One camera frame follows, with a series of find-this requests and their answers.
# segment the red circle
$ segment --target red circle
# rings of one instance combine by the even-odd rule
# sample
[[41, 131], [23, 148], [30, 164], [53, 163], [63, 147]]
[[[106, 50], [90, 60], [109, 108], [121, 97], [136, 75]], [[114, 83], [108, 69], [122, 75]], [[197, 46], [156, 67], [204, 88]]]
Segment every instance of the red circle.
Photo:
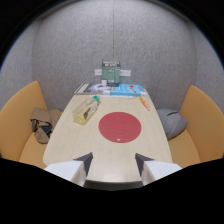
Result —
[[141, 123], [131, 114], [114, 112], [99, 122], [100, 133], [112, 142], [125, 143], [136, 139], [141, 133]]

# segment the table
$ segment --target table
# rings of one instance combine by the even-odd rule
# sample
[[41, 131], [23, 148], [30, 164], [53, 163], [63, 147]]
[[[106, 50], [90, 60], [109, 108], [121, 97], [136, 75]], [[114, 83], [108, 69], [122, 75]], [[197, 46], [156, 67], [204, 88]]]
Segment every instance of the table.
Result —
[[[156, 109], [149, 97], [147, 111], [139, 97], [101, 97], [98, 109], [85, 125], [73, 122], [72, 110], [90, 96], [74, 95], [46, 147], [43, 161], [46, 165], [71, 161], [90, 152], [93, 160], [86, 180], [108, 183], [141, 181], [135, 153], [157, 161], [172, 163], [172, 157]], [[98, 128], [103, 116], [112, 112], [126, 112], [141, 123], [140, 135], [128, 143], [115, 143], [104, 138]]]

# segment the magazine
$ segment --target magazine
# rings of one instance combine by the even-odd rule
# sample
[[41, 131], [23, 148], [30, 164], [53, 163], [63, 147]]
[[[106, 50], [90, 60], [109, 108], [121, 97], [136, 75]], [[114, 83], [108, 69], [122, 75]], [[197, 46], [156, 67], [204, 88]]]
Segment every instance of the magazine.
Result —
[[102, 62], [102, 80], [107, 80], [108, 86], [119, 86], [121, 72], [120, 61], [103, 61]]
[[110, 95], [144, 97], [147, 93], [141, 85], [119, 84], [119, 87], [112, 87]]
[[82, 84], [76, 91], [76, 95], [110, 95], [110, 86], [100, 84]]
[[120, 95], [120, 96], [146, 96], [147, 93], [141, 85], [119, 84], [115, 86], [103, 86], [102, 84], [82, 84], [76, 91], [76, 95]]

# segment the pen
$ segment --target pen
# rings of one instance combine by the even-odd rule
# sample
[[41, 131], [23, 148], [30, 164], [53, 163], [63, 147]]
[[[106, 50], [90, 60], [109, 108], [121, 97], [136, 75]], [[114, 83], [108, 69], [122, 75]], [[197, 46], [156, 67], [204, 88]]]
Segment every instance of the pen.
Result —
[[145, 108], [146, 108], [147, 110], [150, 110], [149, 105], [146, 103], [146, 101], [143, 100], [142, 97], [140, 97], [139, 99], [141, 100], [141, 102], [143, 103], [143, 105], [145, 106]]

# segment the bottle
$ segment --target bottle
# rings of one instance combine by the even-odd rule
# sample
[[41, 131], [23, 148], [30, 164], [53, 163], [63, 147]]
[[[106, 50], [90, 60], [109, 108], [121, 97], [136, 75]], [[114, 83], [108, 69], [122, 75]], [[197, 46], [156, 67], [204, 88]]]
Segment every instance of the bottle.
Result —
[[99, 97], [87, 98], [78, 107], [72, 111], [73, 121], [79, 124], [85, 124], [92, 114], [96, 111]]

